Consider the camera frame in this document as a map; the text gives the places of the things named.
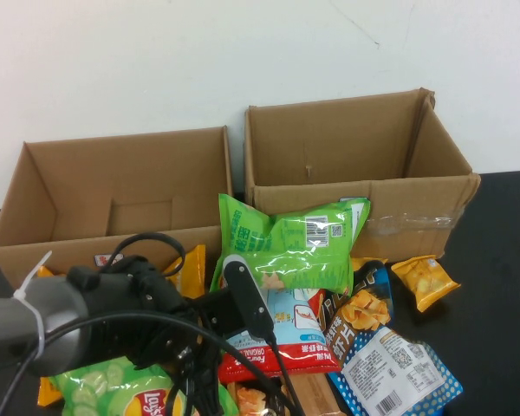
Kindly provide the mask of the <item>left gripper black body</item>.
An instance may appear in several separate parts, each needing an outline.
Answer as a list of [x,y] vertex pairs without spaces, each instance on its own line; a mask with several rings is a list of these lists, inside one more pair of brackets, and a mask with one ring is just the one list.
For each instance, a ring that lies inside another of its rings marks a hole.
[[161,313],[169,322],[137,319],[135,345],[129,360],[138,369],[159,364],[172,373],[195,373],[208,383],[218,377],[227,339],[243,329],[243,317],[227,289],[197,299],[171,294],[147,295],[147,313]]

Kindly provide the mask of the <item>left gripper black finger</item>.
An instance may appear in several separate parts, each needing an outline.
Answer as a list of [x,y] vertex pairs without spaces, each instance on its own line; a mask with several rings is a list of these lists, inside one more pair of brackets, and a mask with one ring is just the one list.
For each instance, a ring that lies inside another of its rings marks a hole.
[[218,380],[192,380],[191,403],[192,407],[198,411],[200,415],[224,415],[224,409],[222,408],[219,398]]

